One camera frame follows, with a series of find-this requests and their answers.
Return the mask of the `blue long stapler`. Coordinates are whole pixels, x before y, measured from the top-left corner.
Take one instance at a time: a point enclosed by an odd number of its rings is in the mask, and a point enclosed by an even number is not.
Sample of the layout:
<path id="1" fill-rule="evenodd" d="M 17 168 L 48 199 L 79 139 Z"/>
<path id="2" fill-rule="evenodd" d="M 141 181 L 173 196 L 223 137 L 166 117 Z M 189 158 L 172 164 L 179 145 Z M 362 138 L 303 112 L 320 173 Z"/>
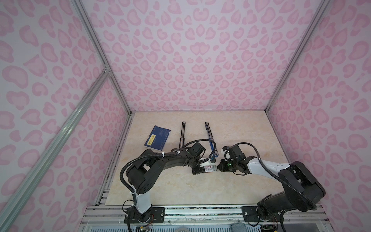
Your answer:
<path id="1" fill-rule="evenodd" d="M 219 153 L 216 148 L 216 143 L 214 141 L 214 137 L 213 137 L 209 122 L 205 122 L 205 128 L 208 133 L 209 140 L 210 140 L 209 143 L 212 149 L 211 162 L 216 162 L 216 158 L 219 156 Z"/>

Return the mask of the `red white staple box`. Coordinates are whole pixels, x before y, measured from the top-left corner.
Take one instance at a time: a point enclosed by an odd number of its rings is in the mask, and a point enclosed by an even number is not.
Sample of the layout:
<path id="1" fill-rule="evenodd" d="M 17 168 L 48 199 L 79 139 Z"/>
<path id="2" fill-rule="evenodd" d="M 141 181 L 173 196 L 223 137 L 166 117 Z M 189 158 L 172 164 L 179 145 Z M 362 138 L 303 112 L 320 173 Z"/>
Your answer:
<path id="1" fill-rule="evenodd" d="M 200 167 L 210 166 L 212 160 L 210 158 L 200 160 Z"/>

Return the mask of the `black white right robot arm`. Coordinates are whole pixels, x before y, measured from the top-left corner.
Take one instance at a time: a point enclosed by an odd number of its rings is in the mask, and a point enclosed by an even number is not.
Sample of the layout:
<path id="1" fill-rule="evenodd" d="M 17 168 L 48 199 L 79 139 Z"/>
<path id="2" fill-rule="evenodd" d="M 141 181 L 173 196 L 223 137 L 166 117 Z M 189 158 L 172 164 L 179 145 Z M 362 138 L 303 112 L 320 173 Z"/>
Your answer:
<path id="1" fill-rule="evenodd" d="M 280 182 L 283 191 L 270 194 L 257 203 L 256 214 L 261 221 L 269 221 L 278 213 L 298 210 L 317 210 L 317 203 L 326 195 L 324 187 L 300 161 L 278 163 L 261 158 L 257 148 L 247 142 L 223 147 L 217 168 L 221 172 L 236 173 L 241 176 L 260 175 Z"/>

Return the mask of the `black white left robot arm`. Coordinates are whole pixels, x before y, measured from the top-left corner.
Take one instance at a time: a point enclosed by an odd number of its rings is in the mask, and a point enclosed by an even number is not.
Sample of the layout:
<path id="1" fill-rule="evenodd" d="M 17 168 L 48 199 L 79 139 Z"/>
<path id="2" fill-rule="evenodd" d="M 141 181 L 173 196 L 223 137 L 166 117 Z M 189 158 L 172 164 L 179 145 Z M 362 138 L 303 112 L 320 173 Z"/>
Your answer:
<path id="1" fill-rule="evenodd" d="M 139 157 L 129 161 L 121 169 L 121 183 L 129 189 L 133 205 L 127 210 L 127 217 L 139 222 L 148 222 L 153 218 L 150 190 L 155 185 L 162 171 L 173 167 L 200 168 L 211 158 L 202 158 L 205 148 L 195 142 L 192 147 L 174 148 L 171 152 L 154 152 L 145 150 Z"/>

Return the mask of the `dark blue booklet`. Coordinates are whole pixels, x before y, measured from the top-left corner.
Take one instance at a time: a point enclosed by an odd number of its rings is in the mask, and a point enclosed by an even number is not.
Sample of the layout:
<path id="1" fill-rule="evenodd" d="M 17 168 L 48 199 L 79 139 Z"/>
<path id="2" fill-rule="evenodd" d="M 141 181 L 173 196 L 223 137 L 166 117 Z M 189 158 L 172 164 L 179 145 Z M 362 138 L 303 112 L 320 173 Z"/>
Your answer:
<path id="1" fill-rule="evenodd" d="M 144 146 L 162 151 L 170 133 L 170 129 L 154 126 Z"/>

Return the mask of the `grey cloth pad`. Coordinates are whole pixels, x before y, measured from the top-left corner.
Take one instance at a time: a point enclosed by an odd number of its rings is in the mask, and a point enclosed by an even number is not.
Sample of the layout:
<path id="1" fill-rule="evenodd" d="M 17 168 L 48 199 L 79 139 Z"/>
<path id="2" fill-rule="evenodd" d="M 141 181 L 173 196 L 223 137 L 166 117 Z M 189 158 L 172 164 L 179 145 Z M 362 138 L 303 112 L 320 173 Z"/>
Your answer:
<path id="1" fill-rule="evenodd" d="M 231 225 L 231 232 L 247 232 L 247 227 L 244 223 L 235 223 Z"/>

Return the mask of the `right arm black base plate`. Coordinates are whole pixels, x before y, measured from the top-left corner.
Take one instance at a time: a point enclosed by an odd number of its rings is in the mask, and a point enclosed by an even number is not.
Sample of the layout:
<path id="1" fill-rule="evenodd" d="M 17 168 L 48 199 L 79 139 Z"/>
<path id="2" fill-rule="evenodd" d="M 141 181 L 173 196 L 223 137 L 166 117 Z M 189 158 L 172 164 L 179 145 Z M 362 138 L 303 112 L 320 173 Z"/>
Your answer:
<path id="1" fill-rule="evenodd" d="M 242 215 L 244 222 L 257 223 L 259 222 L 273 222 L 280 221 L 281 213 L 270 213 L 259 206 L 242 206 Z"/>

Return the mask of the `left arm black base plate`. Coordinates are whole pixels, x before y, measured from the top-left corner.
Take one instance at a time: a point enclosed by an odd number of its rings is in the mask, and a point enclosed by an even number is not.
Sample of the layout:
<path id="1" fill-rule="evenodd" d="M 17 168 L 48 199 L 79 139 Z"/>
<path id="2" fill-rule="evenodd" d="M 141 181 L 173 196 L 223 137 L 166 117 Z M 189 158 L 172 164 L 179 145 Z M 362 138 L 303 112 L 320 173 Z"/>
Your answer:
<path id="1" fill-rule="evenodd" d="M 163 223 L 165 217 L 164 207 L 150 207 L 146 212 L 139 213 L 136 207 L 132 206 L 127 210 L 125 223 Z"/>

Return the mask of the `aluminium front rail frame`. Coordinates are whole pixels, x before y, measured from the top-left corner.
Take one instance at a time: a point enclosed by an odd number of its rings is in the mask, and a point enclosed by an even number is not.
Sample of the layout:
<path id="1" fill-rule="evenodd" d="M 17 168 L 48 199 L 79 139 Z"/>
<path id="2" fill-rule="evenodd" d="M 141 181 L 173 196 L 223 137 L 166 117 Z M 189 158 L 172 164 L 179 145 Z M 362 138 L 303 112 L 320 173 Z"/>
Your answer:
<path id="1" fill-rule="evenodd" d="M 280 221 L 244 222 L 242 206 L 254 205 L 183 205 L 156 206 L 165 208 L 163 223 L 130 223 L 134 232 L 230 232 L 232 224 L 244 223 L 248 232 L 332 232 L 328 216 L 322 206 L 316 211 L 289 211 Z M 80 232 L 126 232 L 123 206 L 90 206 L 78 228 Z"/>

